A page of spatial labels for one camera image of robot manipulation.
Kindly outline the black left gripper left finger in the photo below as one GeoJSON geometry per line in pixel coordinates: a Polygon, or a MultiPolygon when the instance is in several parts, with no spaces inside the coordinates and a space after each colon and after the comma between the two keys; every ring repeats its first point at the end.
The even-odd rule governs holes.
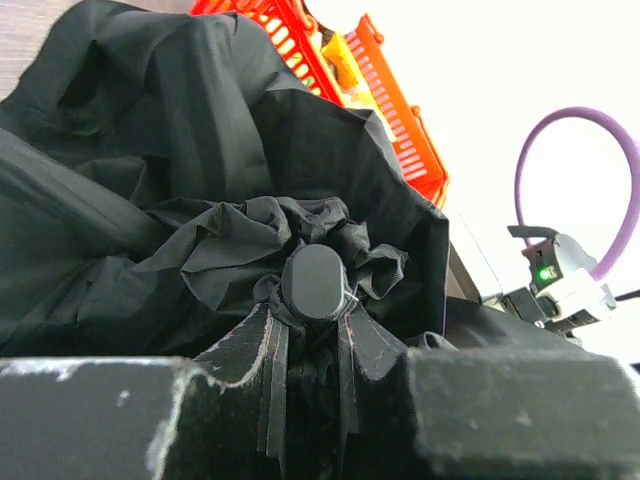
{"type": "Polygon", "coordinates": [[[265,305],[193,360],[1,363],[5,479],[282,479],[289,330],[265,305]]]}

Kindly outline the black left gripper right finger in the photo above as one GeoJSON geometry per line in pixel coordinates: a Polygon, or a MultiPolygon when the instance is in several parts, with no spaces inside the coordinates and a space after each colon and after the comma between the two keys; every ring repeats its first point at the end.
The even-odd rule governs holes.
{"type": "Polygon", "coordinates": [[[635,372],[507,315],[410,347],[338,323],[345,479],[635,479],[635,372]]]}

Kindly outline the black folding umbrella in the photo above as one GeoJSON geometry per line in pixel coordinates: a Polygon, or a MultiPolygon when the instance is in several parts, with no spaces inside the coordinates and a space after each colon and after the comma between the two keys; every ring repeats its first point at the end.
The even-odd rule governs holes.
{"type": "Polygon", "coordinates": [[[245,17],[80,2],[1,103],[5,356],[195,355],[312,243],[396,337],[444,332],[448,220],[245,17]]]}

